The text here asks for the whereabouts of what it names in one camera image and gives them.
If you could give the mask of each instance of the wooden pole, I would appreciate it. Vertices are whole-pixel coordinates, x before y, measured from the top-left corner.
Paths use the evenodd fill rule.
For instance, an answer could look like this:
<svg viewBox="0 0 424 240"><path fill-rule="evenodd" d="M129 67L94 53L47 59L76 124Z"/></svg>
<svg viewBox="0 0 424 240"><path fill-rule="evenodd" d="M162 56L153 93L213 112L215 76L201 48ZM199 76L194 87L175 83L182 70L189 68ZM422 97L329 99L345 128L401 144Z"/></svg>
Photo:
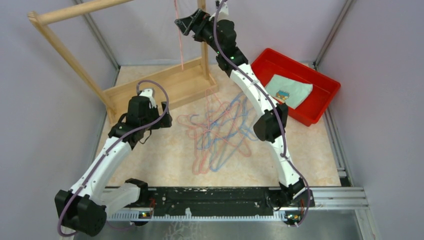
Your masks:
<svg viewBox="0 0 424 240"><path fill-rule="evenodd" d="M70 7L65 7L59 10L47 12L38 16L40 25L48 25L70 19L79 15L88 14L101 9L109 8L118 4L130 2L132 0L93 0L77 4Z"/></svg>
<svg viewBox="0 0 424 240"><path fill-rule="evenodd" d="M205 0L197 0L197 7L206 11L206 1ZM208 44L206 42L202 42L200 44L201 48L201 61L200 65L203 70L204 78L208 81L211 81L209 78L209 56L208 56Z"/></svg>
<svg viewBox="0 0 424 240"><path fill-rule="evenodd" d="M62 56L63 59L71 66L71 68L78 74L78 76L95 92L100 100L109 108L112 112L116 112L115 106L111 99L103 92L103 90L96 84L88 72L78 62L78 60L72 55L69 49L59 39L59 37L48 27L42 25L39 22L39 15L32 11L28 13L28 19L34 25L34 27L45 37L45 39L53 46L53 48Z"/></svg>

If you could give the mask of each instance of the light green towel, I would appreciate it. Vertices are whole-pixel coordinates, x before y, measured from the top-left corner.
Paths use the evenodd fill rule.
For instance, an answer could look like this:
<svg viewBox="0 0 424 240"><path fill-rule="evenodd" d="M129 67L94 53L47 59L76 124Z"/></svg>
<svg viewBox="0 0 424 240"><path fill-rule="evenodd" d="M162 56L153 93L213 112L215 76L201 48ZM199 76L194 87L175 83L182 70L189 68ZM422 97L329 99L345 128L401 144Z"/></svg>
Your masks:
<svg viewBox="0 0 424 240"><path fill-rule="evenodd" d="M274 74L265 89L271 96L295 109L309 96L312 87L312 84Z"/></svg>

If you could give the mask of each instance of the red plastic bin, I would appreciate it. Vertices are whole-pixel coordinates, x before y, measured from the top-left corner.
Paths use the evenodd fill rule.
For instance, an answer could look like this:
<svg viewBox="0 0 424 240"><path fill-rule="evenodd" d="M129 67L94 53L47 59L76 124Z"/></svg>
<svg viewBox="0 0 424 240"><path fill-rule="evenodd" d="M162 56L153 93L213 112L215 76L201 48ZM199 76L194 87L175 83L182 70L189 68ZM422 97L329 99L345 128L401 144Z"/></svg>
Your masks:
<svg viewBox="0 0 424 240"><path fill-rule="evenodd" d="M288 115L306 126L316 124L340 89L340 83L272 50L265 49L251 64L254 74L266 86L274 74L302 83L313 84L310 95Z"/></svg>

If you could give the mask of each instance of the wooden rack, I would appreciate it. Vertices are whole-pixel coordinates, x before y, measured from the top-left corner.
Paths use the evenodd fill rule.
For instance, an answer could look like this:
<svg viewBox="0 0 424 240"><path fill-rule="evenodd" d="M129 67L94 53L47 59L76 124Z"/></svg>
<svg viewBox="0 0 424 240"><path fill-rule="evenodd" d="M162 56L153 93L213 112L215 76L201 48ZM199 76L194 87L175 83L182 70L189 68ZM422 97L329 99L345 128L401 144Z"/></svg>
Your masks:
<svg viewBox="0 0 424 240"><path fill-rule="evenodd" d="M115 124L119 117L127 112L128 101L136 94L137 83L143 79L153 80L165 88L169 95L170 108L177 108L204 97L206 89L211 89L213 92L218 91L218 84L209 73L208 45L204 42L201 43L201 57L184 63L184 70L180 65L176 65L144 76L141 79L135 79L133 82L102 90L48 26L52 23L130 1L132 0L92 0L44 14L37 14L32 11L28 13L28 18L32 25L104 103L111 124ZM197 4L200 9L206 9L205 0L197 0ZM142 88L145 87L155 89L157 103L165 100L165 96L155 85L146 83Z"/></svg>

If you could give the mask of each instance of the table surface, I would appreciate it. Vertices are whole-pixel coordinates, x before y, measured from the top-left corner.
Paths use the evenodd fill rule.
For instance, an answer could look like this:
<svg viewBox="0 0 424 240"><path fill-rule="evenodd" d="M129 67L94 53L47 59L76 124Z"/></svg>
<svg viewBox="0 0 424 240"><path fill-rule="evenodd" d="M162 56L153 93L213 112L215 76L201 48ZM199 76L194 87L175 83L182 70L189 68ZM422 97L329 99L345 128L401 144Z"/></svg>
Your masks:
<svg viewBox="0 0 424 240"><path fill-rule="evenodd" d="M165 65L123 66L120 69L116 85L140 79L167 67ZM191 123L183 115L197 114L198 116L192 118L192 122L208 124L205 121L205 113L209 112L211 118L217 116L220 102L223 103L221 107L227 106L226 103L231 102L241 92L240 88L217 65L210 66L210 73L219 84L219 92L216 95L171 109L172 127L153 130L145 144L137 144L117 168L108 186L120 186L130 178L145 181L149 186L156 187L278 186L278 174L268 144L258 140L252 141L254 135L249 135L251 139L242 138L243 135L235 132L235 136L229 139L227 144L223 140L218 140L215 145L204 144L205 150L202 150L202 145L198 144L195 151L195 140L192 138L194 130L193 127L189 130L189 127L186 126ZM247 103L246 109L250 108L251 105ZM216 114L213 115L211 110L216 110ZM231 119L229 116L235 117L237 108L234 106L228 112L226 116ZM247 126L257 119L254 110L248 113L245 119ZM240 114L237 116L234 126L239 127L242 116ZM219 130L215 127L210 135L227 136L233 126L229 123L232 122L228 121ZM106 119L97 153L105 144L110 129L109 120ZM203 131L198 128L196 132L199 135L197 142L201 143ZM333 152L322 118L317 124L307 127L288 117L286 138L294 165L305 176L310 186L340 186ZM237 147L242 139L244 139L243 143ZM199 171L199 163L202 162L202 159L205 159L205 164ZM223 163L225 159L227 161L218 171L208 171L210 161L212 169L216 170L217 165Z"/></svg>

